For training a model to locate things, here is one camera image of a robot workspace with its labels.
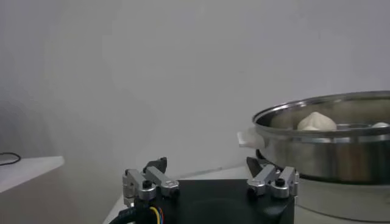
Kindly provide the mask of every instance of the pot handle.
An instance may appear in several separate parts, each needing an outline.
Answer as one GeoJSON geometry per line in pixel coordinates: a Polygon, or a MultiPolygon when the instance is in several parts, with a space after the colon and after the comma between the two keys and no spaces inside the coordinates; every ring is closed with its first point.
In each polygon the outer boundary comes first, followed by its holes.
{"type": "Polygon", "coordinates": [[[237,133],[238,145],[241,148],[265,148],[264,138],[256,132],[255,127],[237,133]]]}

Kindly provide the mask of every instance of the black cable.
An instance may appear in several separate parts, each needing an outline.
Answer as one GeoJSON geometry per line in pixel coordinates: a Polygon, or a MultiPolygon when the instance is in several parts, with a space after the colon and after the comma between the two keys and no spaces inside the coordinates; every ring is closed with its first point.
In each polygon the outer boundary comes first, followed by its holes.
{"type": "Polygon", "coordinates": [[[2,155],[12,155],[12,156],[15,156],[16,160],[11,161],[11,162],[7,162],[7,163],[0,163],[0,166],[15,164],[15,163],[19,162],[22,159],[22,157],[20,157],[18,154],[13,153],[13,152],[0,152],[0,156],[2,156],[2,155]]]}
{"type": "Polygon", "coordinates": [[[118,216],[115,217],[109,224],[126,224],[130,222],[134,222],[136,220],[135,208],[131,207],[120,211],[118,216]]]}

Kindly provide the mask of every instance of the table surface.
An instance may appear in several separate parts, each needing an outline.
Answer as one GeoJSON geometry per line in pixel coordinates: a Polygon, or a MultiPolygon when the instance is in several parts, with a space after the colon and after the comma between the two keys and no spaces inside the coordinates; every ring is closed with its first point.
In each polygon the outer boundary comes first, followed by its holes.
{"type": "Polygon", "coordinates": [[[28,158],[0,166],[0,193],[62,166],[62,156],[28,158]]]}

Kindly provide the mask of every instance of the yellow wire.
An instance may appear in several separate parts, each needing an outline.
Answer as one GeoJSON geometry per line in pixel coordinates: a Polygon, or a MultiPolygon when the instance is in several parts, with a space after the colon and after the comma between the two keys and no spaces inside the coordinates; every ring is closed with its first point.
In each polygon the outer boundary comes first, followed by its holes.
{"type": "Polygon", "coordinates": [[[157,224],[160,224],[160,215],[155,207],[149,207],[154,213],[156,214],[157,217],[157,224]]]}

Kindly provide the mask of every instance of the steamed bun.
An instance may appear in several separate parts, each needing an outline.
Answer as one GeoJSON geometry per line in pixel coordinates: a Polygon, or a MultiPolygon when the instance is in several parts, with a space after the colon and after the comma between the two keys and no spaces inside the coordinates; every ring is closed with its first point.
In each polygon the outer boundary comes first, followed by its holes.
{"type": "Polygon", "coordinates": [[[379,123],[374,124],[374,125],[371,126],[371,127],[372,127],[372,128],[385,128],[385,127],[388,127],[388,126],[390,126],[390,125],[387,124],[387,123],[379,122],[379,123]]]}
{"type": "Polygon", "coordinates": [[[298,124],[298,130],[319,130],[330,131],[336,130],[336,123],[329,117],[320,114],[318,112],[312,112],[309,116],[305,117],[298,124]]]}

